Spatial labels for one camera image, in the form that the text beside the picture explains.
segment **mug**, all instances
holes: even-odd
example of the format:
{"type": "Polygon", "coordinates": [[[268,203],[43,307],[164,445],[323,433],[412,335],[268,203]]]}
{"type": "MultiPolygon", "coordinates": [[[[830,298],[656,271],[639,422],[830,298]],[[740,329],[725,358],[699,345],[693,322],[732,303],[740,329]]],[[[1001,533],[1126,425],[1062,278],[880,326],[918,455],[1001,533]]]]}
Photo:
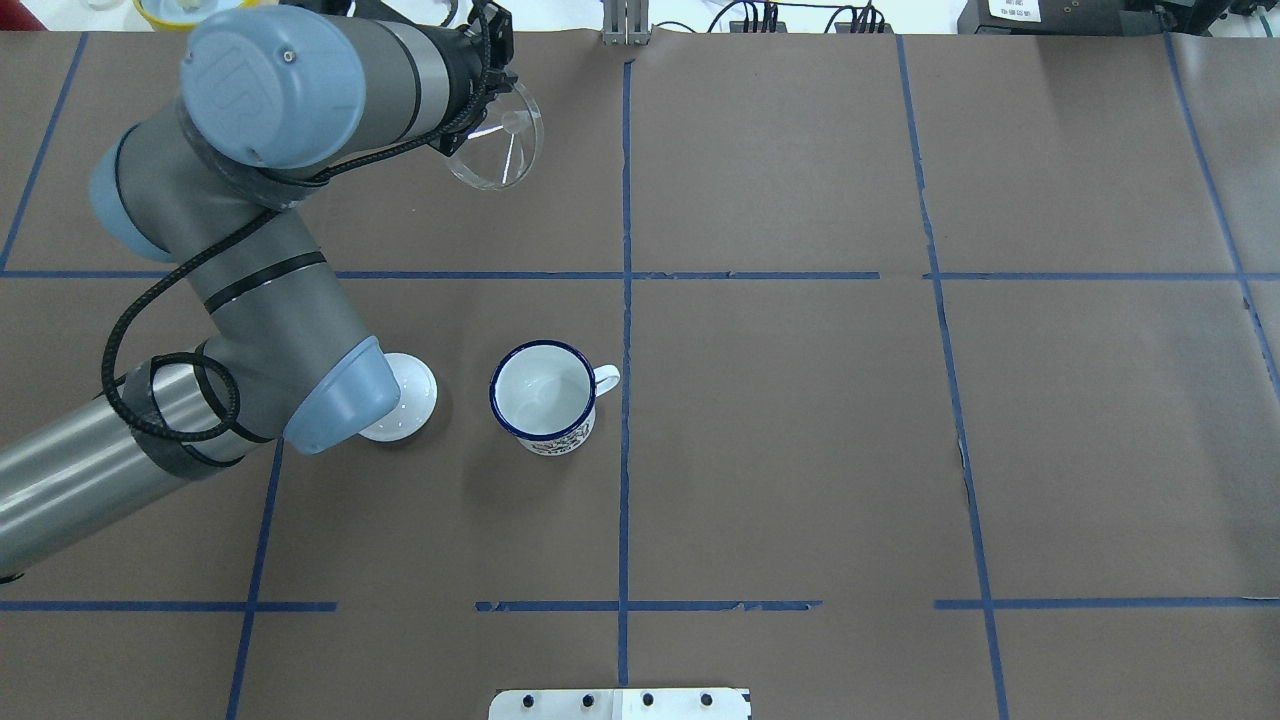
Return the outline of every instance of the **mug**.
{"type": "Polygon", "coordinates": [[[591,369],[570,345],[535,340],[498,363],[489,380],[489,405],[520,445],[554,457],[586,442],[595,425],[595,398],[621,378],[613,365],[591,369]]]}

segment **mug rim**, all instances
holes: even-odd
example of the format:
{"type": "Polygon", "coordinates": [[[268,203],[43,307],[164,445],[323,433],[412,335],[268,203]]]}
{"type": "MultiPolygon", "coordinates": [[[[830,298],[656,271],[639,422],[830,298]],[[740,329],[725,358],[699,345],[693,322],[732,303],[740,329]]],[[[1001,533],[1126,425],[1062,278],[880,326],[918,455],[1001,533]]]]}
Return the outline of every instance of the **mug rim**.
{"type": "Polygon", "coordinates": [[[498,366],[493,372],[493,378],[489,379],[489,407],[493,410],[493,416],[498,419],[498,424],[500,424],[503,429],[506,429],[508,433],[516,436],[520,439],[527,439],[530,442],[545,442],[550,439],[559,439],[570,434],[575,429],[577,429],[582,423],[586,421],[586,418],[591,414],[591,410],[595,410],[595,370],[591,368],[591,363],[588,361],[586,356],[582,355],[582,352],[579,348],[573,347],[572,345],[568,345],[567,342],[561,342],[558,340],[531,340],[513,348],[511,352],[506,355],[506,357],[503,357],[498,363],[498,366]],[[582,410],[582,414],[577,416],[577,420],[570,423],[570,425],[563,430],[557,430],[554,433],[545,436],[538,436],[517,429],[515,425],[508,423],[507,419],[502,415],[502,410],[498,409],[498,375],[502,374],[502,370],[503,368],[507,366],[507,363],[511,363],[511,359],[518,355],[520,352],[524,352],[530,347],[543,347],[543,346],[559,347],[561,350],[567,350],[571,355],[577,357],[577,361],[582,364],[584,369],[586,369],[586,379],[588,382],[590,382],[591,387],[586,397],[586,409],[582,410]]]}

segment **blue joint cap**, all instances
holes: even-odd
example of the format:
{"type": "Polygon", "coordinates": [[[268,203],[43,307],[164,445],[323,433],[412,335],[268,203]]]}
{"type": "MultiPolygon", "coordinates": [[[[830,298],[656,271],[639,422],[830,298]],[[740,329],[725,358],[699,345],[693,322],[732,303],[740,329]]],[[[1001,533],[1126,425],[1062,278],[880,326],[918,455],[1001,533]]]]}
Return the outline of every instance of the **blue joint cap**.
{"type": "Polygon", "coordinates": [[[284,425],[284,439],[303,455],[329,450],[394,410],[399,392],[378,338],[370,336],[307,395],[284,425]]]}
{"type": "Polygon", "coordinates": [[[93,206],[97,222],[102,223],[106,232],[123,242],[125,247],[147,260],[173,263],[173,255],[156,247],[133,224],[133,219],[129,218],[129,211],[124,209],[124,201],[120,199],[116,169],[120,160],[120,146],[124,145],[124,138],[129,137],[129,132],[133,132],[133,128],[129,128],[93,168],[93,174],[88,178],[88,202],[93,206]]]}
{"type": "Polygon", "coordinates": [[[360,55],[323,15],[291,5],[210,15],[187,40],[182,99],[237,163],[305,168],[351,140],[365,113],[360,55]]]}

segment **gray robotic arm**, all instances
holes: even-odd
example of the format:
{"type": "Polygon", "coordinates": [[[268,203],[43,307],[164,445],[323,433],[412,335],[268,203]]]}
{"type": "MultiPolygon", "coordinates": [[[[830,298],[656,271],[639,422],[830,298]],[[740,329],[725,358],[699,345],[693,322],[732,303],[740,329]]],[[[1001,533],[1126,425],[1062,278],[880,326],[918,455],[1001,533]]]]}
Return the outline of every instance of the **gray robotic arm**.
{"type": "Polygon", "coordinates": [[[511,15],[488,1],[457,29],[268,6],[191,33],[180,97],[120,138],[90,191],[108,231],[179,268],[113,331],[104,395],[0,448],[0,582],[275,438],[320,452],[396,406],[296,208],[408,149],[452,155],[511,90],[512,50],[511,15]],[[183,277],[219,334],[115,379],[128,323],[183,277]]]}

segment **red object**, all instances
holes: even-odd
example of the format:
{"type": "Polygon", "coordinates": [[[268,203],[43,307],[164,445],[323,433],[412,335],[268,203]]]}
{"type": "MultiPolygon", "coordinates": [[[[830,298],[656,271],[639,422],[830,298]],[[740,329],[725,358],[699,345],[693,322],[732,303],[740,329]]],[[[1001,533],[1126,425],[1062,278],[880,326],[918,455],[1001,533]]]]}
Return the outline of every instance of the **red object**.
{"type": "Polygon", "coordinates": [[[49,29],[18,0],[0,0],[0,29],[49,29]]]}

